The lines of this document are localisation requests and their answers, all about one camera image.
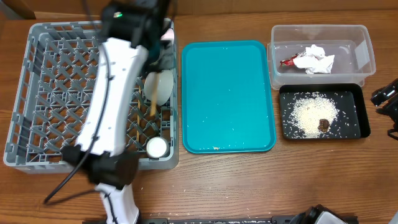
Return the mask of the grey bowl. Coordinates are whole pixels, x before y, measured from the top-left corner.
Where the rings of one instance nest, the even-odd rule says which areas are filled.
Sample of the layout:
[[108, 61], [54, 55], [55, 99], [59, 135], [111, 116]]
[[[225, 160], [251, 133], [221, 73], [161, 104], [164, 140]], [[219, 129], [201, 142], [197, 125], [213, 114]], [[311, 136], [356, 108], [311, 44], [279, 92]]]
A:
[[159, 78], [155, 78], [156, 73], [150, 72], [144, 84], [144, 96], [152, 101], [156, 97], [159, 106], [166, 104], [169, 100], [174, 87], [174, 76], [171, 70], [163, 70], [159, 73]]

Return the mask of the wooden chopstick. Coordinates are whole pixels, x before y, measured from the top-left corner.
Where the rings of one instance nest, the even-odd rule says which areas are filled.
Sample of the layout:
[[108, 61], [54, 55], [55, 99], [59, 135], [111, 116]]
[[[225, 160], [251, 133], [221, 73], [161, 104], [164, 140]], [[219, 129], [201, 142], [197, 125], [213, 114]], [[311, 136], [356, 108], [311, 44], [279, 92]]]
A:
[[[141, 86], [139, 86], [139, 96], [141, 96]], [[139, 99], [137, 99], [137, 108], [138, 108], [138, 110], [141, 112], [141, 102], [139, 101]], [[136, 128], [136, 138], [137, 138], [137, 142], [139, 142], [139, 136], [140, 136], [140, 133], [139, 133], [139, 130], [138, 130], [138, 127], [140, 126], [140, 117], [139, 117], [139, 115], [137, 114], [137, 128]]]
[[155, 116], [157, 106], [157, 87], [159, 84], [159, 73], [154, 73], [153, 86], [152, 86], [152, 99], [150, 106], [150, 116]]

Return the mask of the white cup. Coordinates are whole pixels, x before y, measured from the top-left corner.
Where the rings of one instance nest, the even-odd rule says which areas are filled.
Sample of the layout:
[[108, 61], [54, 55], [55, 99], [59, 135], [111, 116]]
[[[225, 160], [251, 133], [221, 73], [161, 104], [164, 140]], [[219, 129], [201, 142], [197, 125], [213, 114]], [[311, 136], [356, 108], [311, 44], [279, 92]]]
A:
[[147, 155], [152, 159], [159, 159], [169, 152], [169, 144], [162, 137], [151, 138], [146, 144]]

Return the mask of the white napkin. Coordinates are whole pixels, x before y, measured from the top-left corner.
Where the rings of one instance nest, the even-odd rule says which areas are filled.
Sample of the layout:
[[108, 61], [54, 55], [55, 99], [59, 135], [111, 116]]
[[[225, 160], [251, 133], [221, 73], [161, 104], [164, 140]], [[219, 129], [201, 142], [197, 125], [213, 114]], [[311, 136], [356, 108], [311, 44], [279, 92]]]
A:
[[304, 69], [307, 74], [328, 74], [331, 73], [334, 61], [334, 55], [325, 55], [322, 47], [313, 44], [299, 53], [299, 56], [294, 59], [294, 64], [297, 68]]

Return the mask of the rice pile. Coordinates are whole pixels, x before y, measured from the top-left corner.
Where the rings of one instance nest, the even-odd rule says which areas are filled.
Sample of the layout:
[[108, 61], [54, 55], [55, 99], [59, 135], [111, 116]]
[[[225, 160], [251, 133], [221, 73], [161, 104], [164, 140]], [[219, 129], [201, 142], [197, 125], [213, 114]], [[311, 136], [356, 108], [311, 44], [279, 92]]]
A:
[[[279, 95], [286, 139], [358, 139], [361, 137], [354, 97], [348, 91], [287, 92]], [[319, 120], [330, 122], [328, 132]]]

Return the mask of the brown food scrap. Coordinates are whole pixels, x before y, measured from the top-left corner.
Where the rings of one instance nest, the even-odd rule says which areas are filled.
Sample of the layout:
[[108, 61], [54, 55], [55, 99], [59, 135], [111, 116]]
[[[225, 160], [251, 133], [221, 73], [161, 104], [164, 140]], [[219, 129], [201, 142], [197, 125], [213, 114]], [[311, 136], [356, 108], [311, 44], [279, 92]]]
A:
[[319, 125], [318, 125], [318, 130], [319, 131], [321, 131], [323, 133], [326, 133], [326, 132], [328, 132], [329, 127], [330, 127], [330, 122], [327, 119], [320, 119], [319, 120]]

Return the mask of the red wrapper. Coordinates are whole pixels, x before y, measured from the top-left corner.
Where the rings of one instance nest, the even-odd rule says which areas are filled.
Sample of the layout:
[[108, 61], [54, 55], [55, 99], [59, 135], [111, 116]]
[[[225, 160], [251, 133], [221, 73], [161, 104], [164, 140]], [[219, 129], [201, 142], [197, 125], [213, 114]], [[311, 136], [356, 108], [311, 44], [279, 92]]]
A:
[[280, 66], [281, 67], [291, 67], [291, 66], [294, 66], [295, 64], [294, 64], [294, 59], [296, 58], [296, 57], [298, 57], [299, 56], [299, 54], [295, 54], [295, 55], [293, 55], [291, 58], [289, 58], [289, 59], [285, 59], [285, 60], [281, 60], [280, 61]]

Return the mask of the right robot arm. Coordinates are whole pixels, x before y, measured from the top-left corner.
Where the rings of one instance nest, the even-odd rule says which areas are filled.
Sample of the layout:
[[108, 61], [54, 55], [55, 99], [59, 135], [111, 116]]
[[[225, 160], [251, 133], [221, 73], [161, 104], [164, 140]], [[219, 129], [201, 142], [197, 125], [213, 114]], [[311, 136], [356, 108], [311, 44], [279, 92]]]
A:
[[376, 112], [386, 115], [393, 120], [393, 128], [387, 131], [387, 135], [397, 140], [397, 79], [387, 86], [374, 91], [372, 93], [371, 102], [376, 107], [386, 103], [382, 108], [378, 108]]

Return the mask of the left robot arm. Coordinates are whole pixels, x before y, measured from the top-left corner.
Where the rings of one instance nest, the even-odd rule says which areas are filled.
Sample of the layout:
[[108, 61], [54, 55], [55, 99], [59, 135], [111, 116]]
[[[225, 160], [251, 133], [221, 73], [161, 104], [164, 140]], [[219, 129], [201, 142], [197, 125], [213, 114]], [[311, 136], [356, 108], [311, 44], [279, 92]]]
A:
[[99, 61], [90, 107], [75, 144], [63, 160], [87, 174], [99, 192], [107, 223], [138, 223], [132, 181], [139, 154], [126, 148], [126, 125], [136, 80], [160, 57], [169, 1], [111, 1], [101, 13]]

